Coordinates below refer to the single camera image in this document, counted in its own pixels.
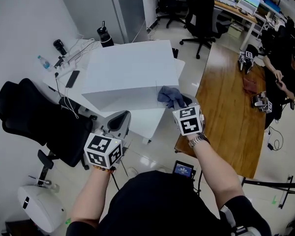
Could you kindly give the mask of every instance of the silver wristwatch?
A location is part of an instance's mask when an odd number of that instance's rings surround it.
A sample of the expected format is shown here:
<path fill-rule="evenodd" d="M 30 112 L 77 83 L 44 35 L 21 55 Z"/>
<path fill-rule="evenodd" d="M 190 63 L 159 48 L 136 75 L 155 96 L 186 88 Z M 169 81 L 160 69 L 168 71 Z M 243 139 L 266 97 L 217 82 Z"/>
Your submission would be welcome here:
<path fill-rule="evenodd" d="M 189 141 L 189 146 L 193 148 L 200 141 L 206 141 L 210 144 L 210 142 L 203 133 L 198 133 L 198 136 Z"/>

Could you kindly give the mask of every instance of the tiled floor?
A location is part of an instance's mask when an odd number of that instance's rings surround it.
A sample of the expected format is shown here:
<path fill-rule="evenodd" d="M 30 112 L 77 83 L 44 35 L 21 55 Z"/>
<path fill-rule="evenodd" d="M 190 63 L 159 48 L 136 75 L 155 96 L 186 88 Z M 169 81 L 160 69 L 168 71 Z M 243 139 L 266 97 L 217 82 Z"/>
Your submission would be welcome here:
<path fill-rule="evenodd" d="M 192 37 L 188 30 L 184 29 L 177 22 L 172 22 L 170 28 L 166 29 L 165 23 L 165 20 L 160 21 L 157 29 L 150 33 L 150 39 L 169 39 L 172 47 L 179 49 L 178 59 L 186 62 L 179 79 L 180 90 L 183 93 L 195 95 L 204 72 L 209 49 L 203 47 L 200 52 L 201 59 L 196 59 L 197 44 L 184 43 L 183 46 L 179 44 L 181 39 Z M 224 34 L 220 39 L 217 39 L 216 43 L 238 52 L 242 40 L 242 38 L 236 39 Z M 258 44 L 253 37 L 251 37 L 249 42 L 255 46 Z M 270 151 L 266 146 L 268 135 L 265 133 L 264 145 L 255 179 L 285 182 L 289 175 L 294 175 L 295 181 L 295 110 L 292 111 L 289 105 L 286 106 L 279 123 L 273 123 L 271 126 L 282 133 L 284 144 L 281 150 Z M 195 177 L 195 186 L 197 187 L 201 171 L 199 162 L 197 159 L 185 154 L 174 153 L 174 146 L 178 137 L 179 131 L 173 122 L 172 114 L 169 110 L 166 110 L 150 144 L 143 145 L 141 143 L 142 138 L 139 135 L 129 132 L 126 139 L 130 146 L 122 160 L 125 168 L 134 167 L 139 173 L 165 168 L 170 173 L 176 160 L 183 161 L 194 165 L 195 169 L 197 169 Z M 277 133 L 272 135 L 270 142 L 273 144 L 275 139 L 280 140 Z M 89 173 L 90 171 L 85 171 L 81 165 L 71 168 L 58 161 L 55 163 L 54 169 L 47 174 L 47 179 L 60 186 L 57 196 L 67 210 L 68 218 L 70 217 L 69 213 L 74 200 L 87 181 Z M 119 187 L 122 187 L 128 180 L 122 165 L 119 165 L 115 176 Z M 278 204 L 283 196 L 282 191 L 248 184 L 244 185 L 243 189 L 255 209 L 269 223 L 273 234 L 282 233 L 285 226 L 295 217 L 295 195 L 289 195 L 284 208 L 279 209 Z M 204 178 L 201 179 L 201 190 L 200 196 L 204 203 L 218 217 L 214 195 Z M 107 189 L 103 216 L 107 213 L 110 200 L 116 192 L 115 184 L 111 181 Z M 63 225 L 52 235 L 65 235 L 65 230 L 66 225 Z"/>

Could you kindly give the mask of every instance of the blue cloth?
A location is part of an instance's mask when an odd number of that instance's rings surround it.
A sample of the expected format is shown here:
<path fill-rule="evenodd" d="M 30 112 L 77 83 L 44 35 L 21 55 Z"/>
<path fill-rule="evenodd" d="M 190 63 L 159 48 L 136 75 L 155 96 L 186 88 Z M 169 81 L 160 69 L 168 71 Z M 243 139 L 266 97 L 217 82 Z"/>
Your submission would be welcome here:
<path fill-rule="evenodd" d="M 174 108 L 174 100 L 178 102 L 181 108 L 185 107 L 182 95 L 177 88 L 163 86 L 158 93 L 157 101 L 168 103 L 168 108 Z"/>

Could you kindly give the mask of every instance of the person wearing black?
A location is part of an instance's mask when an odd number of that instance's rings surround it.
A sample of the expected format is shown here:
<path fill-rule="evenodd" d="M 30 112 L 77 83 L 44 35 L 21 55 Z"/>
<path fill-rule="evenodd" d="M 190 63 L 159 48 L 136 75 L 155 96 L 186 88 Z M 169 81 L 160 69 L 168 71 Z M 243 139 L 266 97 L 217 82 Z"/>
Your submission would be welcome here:
<path fill-rule="evenodd" d="M 66 236 L 271 236 L 269 225 L 245 197 L 236 172 L 204 134 L 189 135 L 188 140 L 213 191 L 220 219 L 194 192 L 191 179 L 152 171 L 130 179 L 99 222 L 111 171 L 96 167 L 75 201 Z"/>
<path fill-rule="evenodd" d="M 281 118 L 285 98 L 295 101 L 295 48 L 278 40 L 264 63 L 266 96 L 272 103 L 272 113 L 265 118 L 267 129 L 274 119 Z"/>

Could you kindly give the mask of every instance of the black tumbler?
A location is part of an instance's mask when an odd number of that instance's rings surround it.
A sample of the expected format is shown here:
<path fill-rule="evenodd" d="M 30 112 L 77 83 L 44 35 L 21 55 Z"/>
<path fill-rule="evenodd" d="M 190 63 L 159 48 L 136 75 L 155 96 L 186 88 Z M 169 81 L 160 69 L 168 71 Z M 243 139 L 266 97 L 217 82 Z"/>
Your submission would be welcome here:
<path fill-rule="evenodd" d="M 97 29 L 97 33 L 99 35 L 99 41 L 102 44 L 102 47 L 113 46 L 114 42 L 112 37 L 109 35 L 105 23 L 103 22 L 103 26 Z"/>

